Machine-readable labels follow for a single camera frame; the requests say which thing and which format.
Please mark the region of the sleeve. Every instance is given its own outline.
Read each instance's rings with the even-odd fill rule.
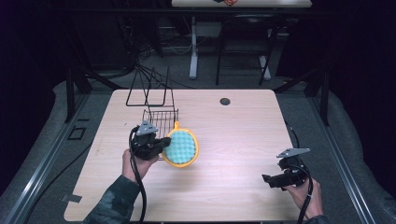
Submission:
[[[330,224],[329,219],[327,219],[326,216],[320,215],[317,217],[311,217],[309,218],[305,224]]]
[[[120,175],[82,223],[129,223],[139,192],[134,182]]]

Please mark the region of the hand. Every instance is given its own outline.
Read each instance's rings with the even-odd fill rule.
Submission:
[[[305,211],[305,217],[307,219],[311,217],[323,215],[320,184],[318,183],[318,181],[316,181],[313,178],[312,178],[312,183],[314,186],[314,190],[312,191],[311,202],[309,203]],[[306,179],[305,182],[299,187],[294,187],[294,186],[284,187],[284,189],[286,189],[290,193],[294,202],[300,209],[303,207],[306,195],[308,194],[308,184],[309,184],[309,180]]]
[[[134,170],[131,167],[130,159],[131,152],[129,151],[129,149],[125,149],[122,155],[122,175],[137,184],[136,178],[134,176]],[[145,177],[146,173],[148,172],[149,167],[158,160],[158,156],[149,161],[143,161],[137,157],[135,157],[135,160],[137,165],[137,171],[139,172],[140,177],[143,179],[143,177]]]

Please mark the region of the chair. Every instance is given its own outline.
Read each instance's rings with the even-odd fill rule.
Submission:
[[[216,85],[219,85],[219,75],[221,69],[261,69],[260,85],[263,82],[265,71],[271,58],[276,36],[285,20],[278,15],[237,15],[226,20],[221,27],[219,34],[218,67],[216,73]],[[255,55],[258,65],[246,66],[239,64],[238,60],[231,65],[222,65],[222,57],[230,55]],[[260,63],[259,57],[265,57],[265,64]]]

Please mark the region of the blue sponge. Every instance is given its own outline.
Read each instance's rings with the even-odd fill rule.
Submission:
[[[170,135],[171,144],[164,149],[167,159],[176,164],[186,163],[192,160],[196,153],[195,143],[192,136],[185,131],[175,131]]]

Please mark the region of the table top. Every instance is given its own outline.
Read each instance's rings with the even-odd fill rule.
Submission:
[[[142,91],[130,100],[142,102]],[[114,91],[73,191],[67,221],[81,221],[121,172],[129,133],[142,121],[144,106],[126,106],[129,91]],[[291,147],[275,94],[268,90],[173,90],[180,128],[190,129],[200,154],[188,167],[157,161],[143,179],[146,221],[296,220],[299,209],[262,175],[279,175],[277,154]],[[150,99],[163,91],[150,91]],[[231,103],[222,105],[220,99]],[[140,218],[141,196],[132,220]]]
[[[173,7],[229,7],[213,0],[172,0]],[[232,7],[311,7],[310,0],[238,0]]]

